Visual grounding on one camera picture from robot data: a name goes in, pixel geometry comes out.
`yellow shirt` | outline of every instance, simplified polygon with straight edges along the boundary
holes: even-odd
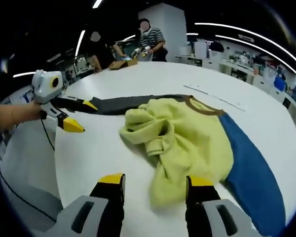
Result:
[[[185,200],[187,175],[213,183],[227,177],[233,156],[218,118],[223,113],[188,96],[185,102],[152,99],[126,112],[120,134],[133,144],[144,143],[148,156],[159,158],[151,184],[153,205]]]

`cable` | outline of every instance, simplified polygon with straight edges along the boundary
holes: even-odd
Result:
[[[49,136],[48,136],[48,133],[47,133],[47,131],[46,131],[45,124],[44,124],[44,122],[43,122],[42,119],[40,119],[40,121],[41,121],[41,124],[43,125],[43,128],[44,128],[44,131],[45,131],[46,137],[47,137],[47,139],[48,139],[48,141],[49,141],[49,144],[51,145],[52,149],[55,151],[55,148],[54,148],[53,144],[51,143],[51,141],[50,141],[50,139],[49,139]]]
[[[52,218],[50,215],[48,215],[46,212],[40,210],[38,207],[30,204],[28,201],[26,201],[24,198],[22,198],[20,195],[18,195],[12,188],[11,186],[7,183],[7,181],[4,179],[1,171],[0,171],[0,176],[2,178],[2,180],[4,181],[4,183],[7,185],[7,187],[11,190],[11,192],[13,192],[14,195],[16,195],[20,200],[22,200],[23,202],[25,202],[27,205],[31,206],[32,208],[34,208],[35,210],[39,211],[41,214],[43,214],[44,216],[48,217],[50,220],[52,220],[53,222],[56,223],[56,220],[54,218]]]

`ceiling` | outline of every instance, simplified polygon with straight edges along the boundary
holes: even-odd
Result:
[[[272,8],[265,8],[265,4],[256,0],[103,0],[99,8],[92,9],[94,2],[44,0],[41,5],[23,0],[3,2],[0,7],[0,57],[9,58],[14,54],[9,62],[9,73],[46,69],[47,59],[70,49],[75,51],[81,30],[90,26],[102,26],[113,40],[131,36],[138,28],[138,12],[160,2],[183,9],[187,31],[199,33],[200,37],[213,39],[218,34],[238,38],[236,30],[196,26],[194,23],[227,24],[261,34],[296,56],[296,20],[294,22],[294,18],[288,17],[296,12],[296,5],[289,8],[279,1],[276,4],[268,1]],[[274,10],[280,18],[274,17]],[[293,35],[285,33],[278,19],[289,25]],[[271,51],[296,69],[296,62],[277,47],[260,38],[253,38],[256,45]]]

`white cabinet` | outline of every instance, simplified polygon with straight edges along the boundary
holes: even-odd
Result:
[[[272,86],[270,88],[270,92],[269,95],[272,96],[274,99],[276,99],[278,102],[280,102],[281,104],[284,102],[285,100],[285,92],[280,91],[279,89],[277,89],[276,87]]]
[[[264,80],[263,77],[260,75],[256,75],[254,77],[252,85],[263,90],[266,93],[269,93],[272,87],[272,85],[268,83],[266,80]]]
[[[212,69],[215,71],[219,71],[219,61],[218,60],[211,60],[208,58],[203,59],[202,67]]]

